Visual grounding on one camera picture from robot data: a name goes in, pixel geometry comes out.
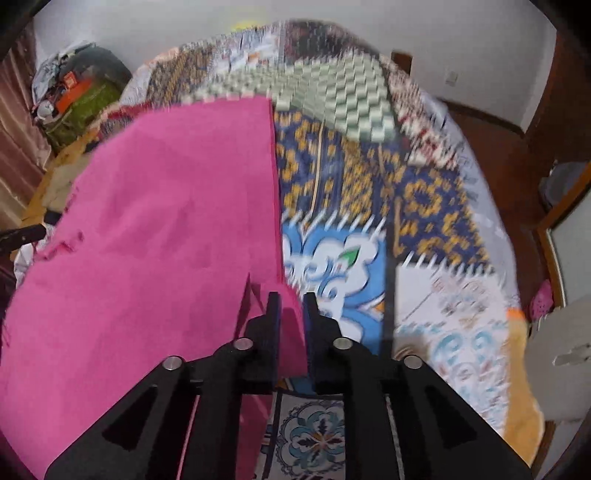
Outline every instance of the curtain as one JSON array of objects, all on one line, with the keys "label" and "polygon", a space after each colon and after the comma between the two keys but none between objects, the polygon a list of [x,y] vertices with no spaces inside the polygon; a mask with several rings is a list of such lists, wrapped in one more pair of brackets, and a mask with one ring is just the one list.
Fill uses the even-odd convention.
[{"label": "curtain", "polygon": [[0,231],[18,227],[51,147],[33,124],[35,37],[29,24],[0,63]]}]

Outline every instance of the brown floor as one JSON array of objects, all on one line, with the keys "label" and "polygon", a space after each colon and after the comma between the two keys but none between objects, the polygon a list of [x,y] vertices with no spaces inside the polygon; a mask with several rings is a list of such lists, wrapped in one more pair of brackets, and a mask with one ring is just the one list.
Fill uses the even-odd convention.
[{"label": "brown floor", "polygon": [[452,113],[485,174],[517,260],[517,283],[525,308],[547,278],[535,227],[545,215],[538,196],[548,174],[516,133],[462,113]]}]

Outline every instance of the wall outlet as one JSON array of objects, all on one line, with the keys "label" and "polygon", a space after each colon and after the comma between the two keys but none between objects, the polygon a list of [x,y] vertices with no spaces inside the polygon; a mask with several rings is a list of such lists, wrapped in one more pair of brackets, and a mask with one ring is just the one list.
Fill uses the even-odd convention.
[{"label": "wall outlet", "polygon": [[453,70],[447,70],[445,73],[445,77],[443,78],[443,81],[446,85],[449,85],[450,87],[455,87],[457,82],[457,72],[454,72]]}]

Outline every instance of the bed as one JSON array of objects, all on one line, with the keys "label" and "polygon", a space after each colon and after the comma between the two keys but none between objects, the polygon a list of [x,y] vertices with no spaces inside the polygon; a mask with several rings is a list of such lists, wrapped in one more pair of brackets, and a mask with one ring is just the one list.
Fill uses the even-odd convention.
[{"label": "bed", "polygon": [[[172,48],[141,66],[119,102],[60,156],[77,157],[91,142],[107,141],[153,109],[260,94],[275,105],[289,285],[299,294],[315,291],[320,308],[340,321],[343,334],[375,353],[383,351],[383,332],[394,322],[389,354],[417,352],[430,363],[435,355],[429,333],[422,333],[422,345],[400,341],[403,329],[388,320],[391,257],[407,263],[412,258],[419,267],[438,258],[437,265],[448,265],[442,268],[457,276],[487,272],[502,294],[505,318],[498,328],[504,340],[496,357],[478,362],[490,360],[502,372],[478,401],[471,391],[460,394],[531,464],[543,418],[525,374],[527,324],[511,241],[445,105],[361,39],[334,24],[290,20]],[[339,242],[338,248],[326,253],[326,242]],[[316,271],[321,263],[325,267]],[[345,278],[341,290],[331,289],[336,277]],[[350,278],[361,278],[361,286],[351,285]],[[456,348],[460,356],[464,349],[470,347]],[[278,386],[273,408],[257,478],[344,478],[341,444],[289,448],[301,419],[325,415],[333,422],[329,433],[338,436],[338,399],[316,397],[305,378],[289,378]],[[313,422],[306,428],[311,438],[325,435]]]}]

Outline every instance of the folded pink fabric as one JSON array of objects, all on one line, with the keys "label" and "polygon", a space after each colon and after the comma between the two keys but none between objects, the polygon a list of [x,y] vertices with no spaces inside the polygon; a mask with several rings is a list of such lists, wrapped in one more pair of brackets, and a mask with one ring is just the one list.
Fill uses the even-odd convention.
[{"label": "folded pink fabric", "polygon": [[[0,430],[37,478],[163,358],[232,340],[247,282],[261,303],[252,314],[281,293],[280,374],[305,373],[277,189],[264,98],[146,114],[96,150],[5,321]],[[269,406],[244,402],[240,480]]]}]

